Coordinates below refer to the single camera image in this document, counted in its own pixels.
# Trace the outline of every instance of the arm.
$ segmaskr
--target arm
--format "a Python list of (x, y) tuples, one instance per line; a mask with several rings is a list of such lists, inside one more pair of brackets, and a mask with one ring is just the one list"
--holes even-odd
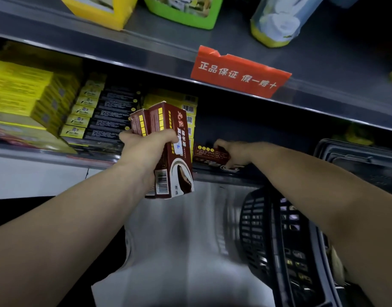
[(172, 130), (122, 133), (120, 160), (0, 226), (0, 306), (56, 306), (151, 189)]
[(270, 143), (218, 140), (228, 166), (253, 163), (332, 240), (376, 307), (392, 306), (392, 195), (326, 161)]

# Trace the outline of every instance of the shoe polish box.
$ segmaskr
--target shoe polish box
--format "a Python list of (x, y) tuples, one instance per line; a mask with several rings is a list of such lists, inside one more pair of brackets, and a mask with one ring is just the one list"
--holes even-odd
[(172, 198), (194, 191), (190, 143), (186, 111), (166, 102), (131, 114), (135, 134), (148, 135), (163, 129), (173, 129), (178, 143), (166, 143), (162, 157), (154, 170), (155, 184), (146, 197)]

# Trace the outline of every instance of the gray shelf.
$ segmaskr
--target gray shelf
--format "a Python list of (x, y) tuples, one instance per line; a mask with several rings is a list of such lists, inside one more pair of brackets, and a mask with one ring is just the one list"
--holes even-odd
[(117, 32), (73, 16), (60, 0), (0, 0), (0, 36), (191, 82), (205, 45), (291, 72), (271, 101), (392, 130), (392, 65), (335, 33), (337, 15), (324, 3), (288, 46), (268, 49), (236, 9), (223, 8), (215, 28), (201, 30), (138, 4)]

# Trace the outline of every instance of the shelf label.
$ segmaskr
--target shelf label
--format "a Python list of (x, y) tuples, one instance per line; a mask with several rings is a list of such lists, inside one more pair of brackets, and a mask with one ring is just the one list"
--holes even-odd
[(191, 78), (263, 98), (271, 98), (291, 73), (200, 46)]

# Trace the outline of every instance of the person's right hand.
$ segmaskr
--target person's right hand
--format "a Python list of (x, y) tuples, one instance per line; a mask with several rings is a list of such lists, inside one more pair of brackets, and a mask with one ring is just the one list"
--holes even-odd
[(217, 139), (214, 143), (214, 148), (218, 146), (224, 148), (230, 154), (230, 160), (227, 162), (226, 167), (232, 168), (234, 165), (245, 166), (251, 163), (250, 150), (254, 143), (246, 142), (228, 142), (222, 139)]

